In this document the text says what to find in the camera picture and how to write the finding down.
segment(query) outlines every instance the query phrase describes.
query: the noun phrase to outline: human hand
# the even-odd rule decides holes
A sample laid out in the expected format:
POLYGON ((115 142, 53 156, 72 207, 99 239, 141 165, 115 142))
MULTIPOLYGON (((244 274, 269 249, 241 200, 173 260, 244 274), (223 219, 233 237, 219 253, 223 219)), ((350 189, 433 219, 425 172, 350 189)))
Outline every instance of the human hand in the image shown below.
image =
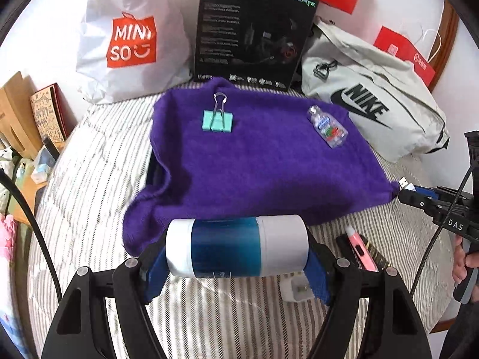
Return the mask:
MULTIPOLYGON (((452 278, 454 282, 459 284, 462 282, 463 279, 466 278, 468 272, 466 271, 467 267, 479 267, 479 252, 475 252, 470 254, 466 257, 466 253, 462 249, 462 237, 456 235, 454 239, 454 266, 452 268, 452 278)), ((471 294, 471 301, 476 302, 479 301, 479 286, 474 286, 471 294)))

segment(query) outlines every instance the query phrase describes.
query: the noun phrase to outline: mint green binder clip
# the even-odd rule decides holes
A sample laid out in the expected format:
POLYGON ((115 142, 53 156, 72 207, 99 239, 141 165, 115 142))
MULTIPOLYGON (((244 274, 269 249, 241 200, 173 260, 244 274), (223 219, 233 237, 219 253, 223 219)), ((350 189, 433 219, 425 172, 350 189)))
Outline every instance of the mint green binder clip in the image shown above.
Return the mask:
POLYGON ((233 114, 225 113, 225 103, 228 100, 226 94, 224 93, 215 93, 215 108, 213 111, 205 110, 203 112, 203 125, 202 128, 204 131, 213 131, 213 132, 231 132, 231 127, 233 126, 233 114), (221 109, 218 109, 218 100, 217 97, 222 95, 223 101, 221 101, 221 109))

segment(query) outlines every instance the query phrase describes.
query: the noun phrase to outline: qr code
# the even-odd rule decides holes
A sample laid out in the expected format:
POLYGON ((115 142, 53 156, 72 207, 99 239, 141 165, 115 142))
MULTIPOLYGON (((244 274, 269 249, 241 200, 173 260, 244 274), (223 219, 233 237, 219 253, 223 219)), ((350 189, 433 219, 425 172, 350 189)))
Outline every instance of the qr code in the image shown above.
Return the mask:
POLYGON ((389 48, 387 49, 387 53, 391 54, 393 56, 396 56, 396 54, 398 53, 398 50, 399 50, 399 48, 391 43, 389 45, 389 48))

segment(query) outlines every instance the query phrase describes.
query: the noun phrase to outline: blue and white cylinder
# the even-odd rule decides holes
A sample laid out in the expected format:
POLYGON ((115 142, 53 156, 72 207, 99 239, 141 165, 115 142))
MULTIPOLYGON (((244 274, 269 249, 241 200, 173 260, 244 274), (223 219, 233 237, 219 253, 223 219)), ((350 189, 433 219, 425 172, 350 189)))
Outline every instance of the blue and white cylinder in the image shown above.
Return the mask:
POLYGON ((302 271, 309 243, 297 215, 231 220, 176 219, 166 259, 177 277, 267 277, 302 271))

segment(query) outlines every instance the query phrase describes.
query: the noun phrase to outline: wooden table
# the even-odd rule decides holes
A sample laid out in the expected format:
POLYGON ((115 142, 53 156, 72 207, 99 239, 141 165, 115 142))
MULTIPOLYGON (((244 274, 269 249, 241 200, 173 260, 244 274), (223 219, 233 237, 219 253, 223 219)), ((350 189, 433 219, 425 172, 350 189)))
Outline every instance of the wooden table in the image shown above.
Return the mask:
MULTIPOLYGON (((62 152, 65 147, 65 144, 66 144, 65 142, 55 143, 55 146, 59 152, 62 152)), ((47 182, 36 184, 33 182, 30 175, 25 174, 25 180, 23 181, 23 185, 19 189, 22 192, 23 196, 25 197, 28 203, 28 206, 32 210, 32 213, 34 212, 34 207, 35 207, 35 195, 37 194, 37 191, 39 189, 47 185, 47 182)), ((16 221, 23 224, 30 225, 30 222, 26 218, 25 213, 23 212, 23 210, 20 208, 20 205, 16 201, 15 201, 15 207, 13 209, 12 215, 16 221)))

